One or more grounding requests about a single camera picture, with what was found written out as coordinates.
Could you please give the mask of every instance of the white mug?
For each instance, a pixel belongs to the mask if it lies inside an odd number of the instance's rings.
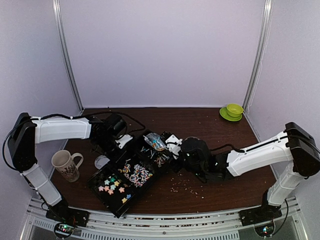
[[[79,163],[76,165],[74,158],[81,157]],[[51,159],[52,165],[61,173],[61,175],[70,183],[77,181],[80,177],[78,168],[84,161],[84,156],[80,153],[70,154],[67,150],[57,151]]]

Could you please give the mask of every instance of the mug pattern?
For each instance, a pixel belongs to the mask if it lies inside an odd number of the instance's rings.
[[[77,177],[78,170],[75,164],[69,165],[65,167],[63,170],[60,170],[60,173],[63,175],[64,178],[68,180],[72,180]]]

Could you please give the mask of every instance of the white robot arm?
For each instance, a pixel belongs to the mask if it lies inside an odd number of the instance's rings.
[[[13,166],[51,206],[50,210],[54,215],[65,219],[77,214],[77,219],[83,219],[84,214],[88,217],[88,212],[74,212],[72,208],[68,208],[67,201],[38,165],[35,144],[62,139],[91,139],[91,142],[100,146],[106,155],[112,157],[125,151],[124,146],[133,139],[128,134],[117,139],[119,133],[126,128],[126,122],[117,114],[99,120],[95,116],[68,119],[31,118],[27,113],[22,113],[15,128],[8,140]],[[262,205],[251,208],[250,211],[240,212],[243,225],[280,217],[280,206],[288,194],[303,179],[320,170],[320,159],[314,149],[313,137],[293,122],[286,124],[285,131],[264,142],[216,155],[211,154],[204,141],[194,137],[182,141],[171,135],[166,143],[168,150],[174,155],[176,164],[193,172],[201,180],[212,179],[220,182],[267,165],[288,162],[274,186],[265,192]]]

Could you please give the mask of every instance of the black cable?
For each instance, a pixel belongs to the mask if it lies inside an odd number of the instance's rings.
[[[2,144],[2,158],[3,158],[3,161],[5,162],[5,164],[12,170],[15,170],[15,171],[18,171],[18,169],[16,169],[15,167],[11,166],[8,162],[7,162],[7,159],[6,159],[6,155],[5,155],[5,148],[6,148],[6,142],[8,140],[8,138],[10,137],[10,135],[19,127],[21,127],[23,124],[26,124],[28,123],[30,120],[34,120],[32,118],[26,120],[26,121],[23,121],[21,123],[19,123],[17,126],[15,126],[14,128],[12,128],[12,130],[6,135],[6,137],[4,138],[4,141],[3,141],[3,144]]]
[[[63,223],[66,221],[63,217],[58,216],[54,211],[52,211],[45,201],[41,204],[41,208],[45,211],[50,211],[51,213],[53,213],[53,215],[55,215]]]
[[[102,114],[119,114],[119,115],[123,115],[123,116],[128,117],[132,121],[136,122],[137,124],[139,124],[142,127],[142,128],[131,130],[131,131],[128,132],[128,134],[134,133],[134,132],[138,132],[138,131],[143,131],[143,130],[146,129],[146,126],[143,123],[141,123],[139,120],[137,120],[134,117],[130,116],[129,114],[121,112],[121,111],[98,111],[98,112],[93,112],[93,113],[80,115],[80,116],[72,116],[72,117],[66,116],[66,115],[63,115],[63,114],[60,114],[60,113],[54,113],[54,114],[50,114],[50,115],[41,117],[41,119],[44,120],[44,119],[49,119],[49,118],[53,118],[53,117],[61,117],[61,118],[65,118],[65,119],[82,119],[82,118],[88,118],[88,117],[92,117],[92,116],[96,116],[96,115],[102,115]]]
[[[227,143],[225,145],[210,149],[210,152],[216,151],[216,150],[220,150],[220,149],[224,149],[225,147],[231,147],[233,150],[235,150],[238,153],[245,153],[244,150],[236,148],[235,146],[233,146],[231,143]]]
[[[284,200],[285,201],[285,204],[286,204],[286,214],[285,214],[285,218],[281,224],[281,226],[274,232],[272,233],[272,236],[276,235],[280,230],[281,228],[284,226],[286,220],[287,220],[287,217],[288,217],[288,214],[289,214],[289,205],[288,205],[288,202],[287,202],[287,199]]]
[[[166,144],[166,145],[168,145],[168,144],[174,144],[174,145],[180,146],[179,143],[173,142],[173,141],[168,141],[168,142],[166,142],[165,144]]]
[[[142,127],[142,128],[139,128],[139,129],[131,130],[130,132],[128,132],[128,134],[133,133],[133,132],[142,131],[142,130],[146,129],[146,126],[143,123],[141,123],[139,120],[137,120],[134,117],[130,116],[129,114],[121,112],[121,111],[99,111],[99,112],[93,112],[93,113],[85,114],[85,115],[81,115],[81,116],[75,116],[75,117],[73,117],[73,119],[87,118],[87,117],[96,116],[96,115],[102,115],[102,114],[119,114],[119,115],[123,115],[123,116],[128,117],[132,121],[136,122],[137,124],[139,124]]]

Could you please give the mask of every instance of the wooden table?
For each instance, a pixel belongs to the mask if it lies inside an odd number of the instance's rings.
[[[108,109],[86,109],[84,114]],[[257,139],[247,120],[229,122],[219,115],[218,108],[122,108],[112,109],[130,114],[156,133],[169,131],[179,138],[198,137],[209,148],[231,143],[238,148],[253,145]],[[131,129],[139,126],[124,117]],[[55,171],[52,182],[70,206],[107,211],[106,207],[87,187],[87,180],[97,171],[94,166],[98,153],[92,153],[89,140],[71,139],[66,148],[81,153],[84,161],[77,182],[69,183]],[[269,166],[247,172],[222,183],[201,183],[191,173],[169,171],[128,210],[135,214],[181,214],[236,209],[261,204],[265,190],[275,183]]]

